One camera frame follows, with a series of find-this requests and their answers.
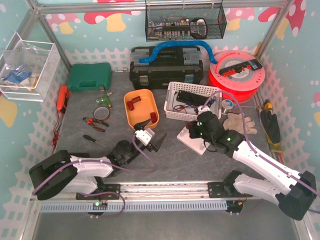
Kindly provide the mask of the beige work glove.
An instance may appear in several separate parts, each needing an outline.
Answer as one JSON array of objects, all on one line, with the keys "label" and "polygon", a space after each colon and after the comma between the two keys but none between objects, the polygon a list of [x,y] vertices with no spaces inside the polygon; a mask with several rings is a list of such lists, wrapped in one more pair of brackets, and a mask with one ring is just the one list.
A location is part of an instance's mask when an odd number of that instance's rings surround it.
[{"label": "beige work glove", "polygon": [[243,118],[241,113],[228,113],[227,119],[223,122],[223,127],[226,131],[234,130],[240,134],[244,134],[244,130],[250,135],[258,133],[255,129],[255,122],[250,117]]}]

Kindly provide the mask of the black handle screwdriver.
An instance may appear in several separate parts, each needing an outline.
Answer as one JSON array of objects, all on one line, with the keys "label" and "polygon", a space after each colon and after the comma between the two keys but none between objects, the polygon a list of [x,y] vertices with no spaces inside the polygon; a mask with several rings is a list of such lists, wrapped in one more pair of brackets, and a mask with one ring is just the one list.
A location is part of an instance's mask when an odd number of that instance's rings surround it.
[{"label": "black handle screwdriver", "polygon": [[106,145],[98,142],[96,139],[94,139],[93,137],[91,137],[91,136],[89,136],[89,135],[87,135],[87,134],[84,134],[82,137],[83,137],[84,139],[86,139],[87,141],[96,143],[96,144],[101,145],[101,146],[103,146],[103,147],[105,147],[105,148],[107,147]]}]

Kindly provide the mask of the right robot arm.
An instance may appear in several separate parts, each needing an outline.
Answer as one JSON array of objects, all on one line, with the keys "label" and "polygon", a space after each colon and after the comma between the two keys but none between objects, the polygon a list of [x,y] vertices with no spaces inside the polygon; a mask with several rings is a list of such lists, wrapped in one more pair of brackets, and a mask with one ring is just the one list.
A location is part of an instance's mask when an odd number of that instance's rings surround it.
[{"label": "right robot arm", "polygon": [[277,205],[296,221],[301,221],[316,197],[316,178],[309,172],[291,169],[254,146],[247,135],[235,130],[225,130],[218,117],[206,111],[187,124],[192,139],[202,139],[215,151],[250,167],[264,177],[263,180],[239,173],[232,181],[240,194],[259,197]]}]

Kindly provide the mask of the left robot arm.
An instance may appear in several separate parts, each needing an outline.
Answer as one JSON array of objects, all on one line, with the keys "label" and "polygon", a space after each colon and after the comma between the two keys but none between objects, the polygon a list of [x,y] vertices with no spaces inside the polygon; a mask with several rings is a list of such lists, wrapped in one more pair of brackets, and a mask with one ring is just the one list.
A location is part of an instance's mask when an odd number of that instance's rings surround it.
[{"label": "left robot arm", "polygon": [[129,172],[127,165],[144,151],[158,152],[166,135],[155,138],[147,127],[148,120],[134,126],[132,140],[121,140],[106,156],[90,158],[86,153],[59,150],[34,165],[29,176],[38,200],[49,200],[60,193],[76,193],[83,198],[105,197],[107,187],[103,179],[114,177],[119,171]]}]

